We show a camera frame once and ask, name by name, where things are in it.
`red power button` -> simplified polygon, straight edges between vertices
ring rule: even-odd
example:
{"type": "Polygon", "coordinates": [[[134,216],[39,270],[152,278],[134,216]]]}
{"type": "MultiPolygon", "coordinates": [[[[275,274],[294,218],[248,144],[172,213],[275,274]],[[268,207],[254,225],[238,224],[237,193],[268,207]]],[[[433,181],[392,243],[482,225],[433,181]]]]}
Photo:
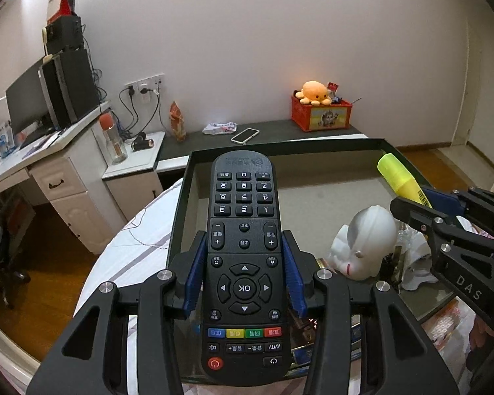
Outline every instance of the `red power button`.
{"type": "Polygon", "coordinates": [[[223,367],[223,360],[218,356],[213,356],[208,360],[207,365],[211,370],[217,371],[223,367]]]}

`black remote control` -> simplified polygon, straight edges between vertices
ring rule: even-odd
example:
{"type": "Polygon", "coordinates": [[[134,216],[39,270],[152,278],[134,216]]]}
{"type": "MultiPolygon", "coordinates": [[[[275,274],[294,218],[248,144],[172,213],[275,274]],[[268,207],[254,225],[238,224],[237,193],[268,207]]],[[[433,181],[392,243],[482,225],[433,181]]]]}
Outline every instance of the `black remote control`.
{"type": "Polygon", "coordinates": [[[256,386],[291,365],[277,184],[255,151],[212,164],[203,285],[202,365],[215,381],[256,386]]]}

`blue button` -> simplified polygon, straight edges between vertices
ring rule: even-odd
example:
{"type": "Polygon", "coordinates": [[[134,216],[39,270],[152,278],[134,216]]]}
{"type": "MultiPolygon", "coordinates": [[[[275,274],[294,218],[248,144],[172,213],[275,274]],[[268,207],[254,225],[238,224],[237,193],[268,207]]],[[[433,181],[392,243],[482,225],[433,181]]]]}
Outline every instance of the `blue button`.
{"type": "Polygon", "coordinates": [[[207,336],[213,339],[224,339],[225,328],[209,328],[207,329],[207,336]]]}

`drawer handle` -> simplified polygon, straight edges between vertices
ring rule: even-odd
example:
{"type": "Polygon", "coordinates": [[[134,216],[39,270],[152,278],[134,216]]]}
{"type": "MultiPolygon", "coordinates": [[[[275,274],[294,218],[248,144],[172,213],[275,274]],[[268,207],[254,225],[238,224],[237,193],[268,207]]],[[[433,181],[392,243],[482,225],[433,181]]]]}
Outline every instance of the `drawer handle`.
{"type": "Polygon", "coordinates": [[[52,188],[57,188],[59,185],[61,185],[64,182],[63,179],[61,179],[61,182],[58,184],[53,185],[52,183],[49,183],[48,187],[51,190],[52,188]]]}

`green button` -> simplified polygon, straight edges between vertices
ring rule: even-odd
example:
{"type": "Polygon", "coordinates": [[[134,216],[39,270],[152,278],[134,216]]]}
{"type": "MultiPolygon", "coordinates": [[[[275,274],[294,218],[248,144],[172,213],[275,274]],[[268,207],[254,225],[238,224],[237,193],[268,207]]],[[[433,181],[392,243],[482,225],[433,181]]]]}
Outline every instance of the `green button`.
{"type": "Polygon", "coordinates": [[[246,329],[245,330],[245,338],[246,339],[258,339],[263,337],[263,329],[246,329]]]}

